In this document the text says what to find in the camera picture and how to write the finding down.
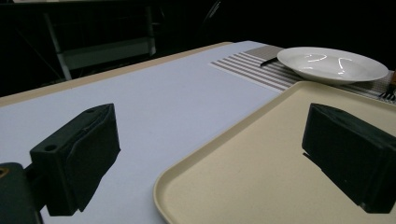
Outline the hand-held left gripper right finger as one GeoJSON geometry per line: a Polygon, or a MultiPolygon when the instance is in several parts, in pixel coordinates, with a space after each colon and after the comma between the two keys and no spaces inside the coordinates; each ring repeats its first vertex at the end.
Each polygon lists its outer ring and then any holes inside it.
{"type": "Polygon", "coordinates": [[[396,136],[339,108],[312,104],[302,148],[365,212],[388,214],[396,204],[396,136]]]}

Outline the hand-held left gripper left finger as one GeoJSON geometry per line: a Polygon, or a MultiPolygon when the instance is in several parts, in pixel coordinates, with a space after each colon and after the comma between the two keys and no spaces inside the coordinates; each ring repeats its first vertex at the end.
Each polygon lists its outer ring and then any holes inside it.
{"type": "Polygon", "coordinates": [[[113,104],[87,109],[30,151],[46,181],[45,205],[52,216],[82,211],[120,153],[113,104]]]}

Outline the wooden-handled fork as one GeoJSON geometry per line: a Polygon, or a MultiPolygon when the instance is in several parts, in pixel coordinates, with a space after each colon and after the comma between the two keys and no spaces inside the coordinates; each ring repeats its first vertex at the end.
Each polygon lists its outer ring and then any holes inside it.
{"type": "Polygon", "coordinates": [[[392,78],[385,92],[379,95],[379,99],[383,101],[396,101],[396,70],[392,74],[392,78]]]}

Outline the white ceramic plate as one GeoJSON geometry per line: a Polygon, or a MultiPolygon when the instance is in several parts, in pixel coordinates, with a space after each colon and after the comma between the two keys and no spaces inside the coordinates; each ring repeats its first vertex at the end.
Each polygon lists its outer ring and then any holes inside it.
{"type": "Polygon", "coordinates": [[[300,77],[327,85],[375,81],[389,74],[384,64],[339,49],[288,48],[282,49],[277,59],[300,77]]]}

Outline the beige plastic tray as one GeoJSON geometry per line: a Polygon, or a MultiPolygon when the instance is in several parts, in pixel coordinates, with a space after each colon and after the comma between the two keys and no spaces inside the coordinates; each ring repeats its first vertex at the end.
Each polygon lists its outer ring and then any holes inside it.
{"type": "Polygon", "coordinates": [[[313,103],[396,136],[396,105],[301,81],[160,175],[153,200],[166,223],[396,224],[396,206],[364,212],[304,155],[313,103]]]}

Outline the white table sheet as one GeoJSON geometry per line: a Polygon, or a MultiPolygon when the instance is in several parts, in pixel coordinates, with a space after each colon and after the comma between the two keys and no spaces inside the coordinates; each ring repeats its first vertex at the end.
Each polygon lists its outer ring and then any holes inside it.
{"type": "Polygon", "coordinates": [[[157,176],[277,96],[212,63],[256,42],[220,43],[0,98],[0,162],[29,151],[80,112],[114,104],[120,154],[89,205],[45,224],[164,224],[152,200],[157,176]]]}

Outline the white-framed desk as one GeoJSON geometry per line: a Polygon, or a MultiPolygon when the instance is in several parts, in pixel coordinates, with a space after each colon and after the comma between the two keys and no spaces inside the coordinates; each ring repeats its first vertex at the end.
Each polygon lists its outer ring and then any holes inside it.
{"type": "Polygon", "coordinates": [[[51,21],[50,14],[44,13],[43,17],[65,80],[72,79],[71,70],[135,56],[152,56],[156,53],[150,7],[145,7],[144,20],[146,33],[144,36],[68,50],[61,48],[54,30],[55,24],[51,21]]]}

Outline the striped grey placemat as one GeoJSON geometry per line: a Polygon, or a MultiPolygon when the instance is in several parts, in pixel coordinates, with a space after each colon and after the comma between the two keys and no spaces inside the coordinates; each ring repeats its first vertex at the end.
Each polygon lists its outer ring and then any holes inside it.
{"type": "MultiPolygon", "coordinates": [[[[296,82],[302,81],[303,78],[282,63],[275,61],[275,56],[280,51],[279,47],[263,46],[235,53],[211,62],[210,65],[271,91],[282,92],[296,82]]],[[[338,86],[338,89],[396,105],[396,91],[393,100],[381,97],[381,94],[386,92],[391,78],[392,73],[389,73],[376,81],[342,85],[338,86]]]]}

